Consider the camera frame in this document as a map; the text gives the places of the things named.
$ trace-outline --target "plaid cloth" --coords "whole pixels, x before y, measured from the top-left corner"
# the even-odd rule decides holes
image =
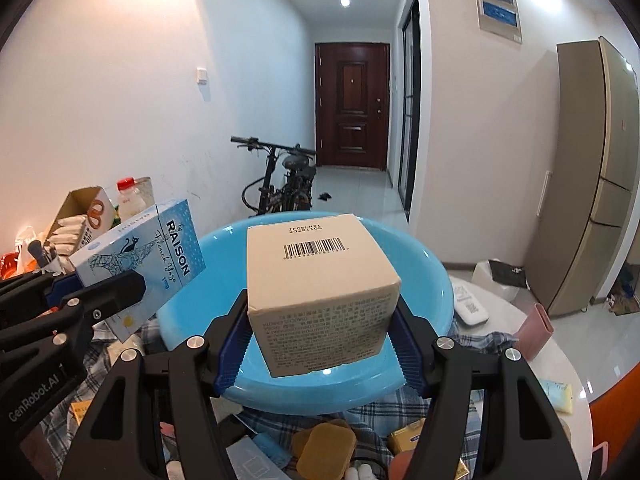
[[[137,334],[142,340],[146,354],[166,350],[160,337],[158,320],[155,317],[145,323]],[[460,335],[456,322],[452,324],[449,336],[463,346],[473,347],[485,353],[500,353],[505,348],[512,346],[517,340],[510,334],[499,332],[487,336]],[[87,378],[40,423],[56,461],[58,474],[60,474],[71,441],[78,430],[78,424],[70,408],[71,403],[94,398],[111,369],[107,347],[114,341],[116,341],[116,337],[104,322],[95,326],[94,338],[84,357],[84,366],[88,372]],[[312,428],[322,421],[343,418],[358,437],[354,457],[365,459],[364,462],[371,465],[379,478],[385,478],[386,473],[376,463],[388,466],[393,458],[393,454],[386,446],[387,435],[426,416],[428,407],[428,399],[421,399],[410,387],[403,386],[375,402],[331,415],[277,415],[245,408],[238,417],[257,433],[269,434],[284,449],[290,449],[291,437],[297,431]],[[474,470],[478,455],[480,430],[481,420],[473,402],[470,402],[461,458],[471,472]],[[165,437],[163,439],[166,444],[165,449],[170,450],[165,453],[165,457],[168,460],[178,460],[175,445]],[[294,477],[296,476],[295,464],[294,458],[286,469],[286,472]]]

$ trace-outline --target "sliding glass door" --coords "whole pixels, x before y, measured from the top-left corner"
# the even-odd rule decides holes
[[[398,191],[407,219],[414,193],[415,163],[420,127],[420,12],[418,0],[402,28],[404,39],[404,110]]]

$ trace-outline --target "white trash bin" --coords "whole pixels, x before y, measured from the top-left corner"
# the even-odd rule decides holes
[[[489,261],[487,260],[485,260],[484,262],[479,262],[476,265],[474,275],[471,278],[471,283],[484,288],[484,290],[488,290],[489,292],[494,293],[496,296],[502,298],[505,301],[509,301],[510,303],[511,301],[516,299],[518,290],[520,290],[517,286],[502,285],[500,283],[494,282],[494,279],[491,275],[491,267],[489,266]]]

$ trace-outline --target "light switch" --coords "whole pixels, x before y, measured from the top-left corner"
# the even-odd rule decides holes
[[[197,69],[197,72],[198,72],[198,84],[206,85],[207,81],[209,80],[209,77],[207,76],[207,69],[199,68]]]

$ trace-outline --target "plastic basin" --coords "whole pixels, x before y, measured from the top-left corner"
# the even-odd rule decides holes
[[[211,320],[226,314],[246,288],[248,227],[331,215],[334,213],[291,212],[253,217],[200,240],[207,268],[158,311],[167,347],[173,349],[192,335],[204,334]],[[440,261],[413,237],[378,222],[361,221],[402,279],[401,293],[411,311],[428,319],[439,335],[445,335],[453,318],[453,293]],[[403,384],[404,376],[388,337],[377,356],[284,378],[269,375],[254,337],[238,378],[225,397],[264,412],[319,415],[367,404]]]

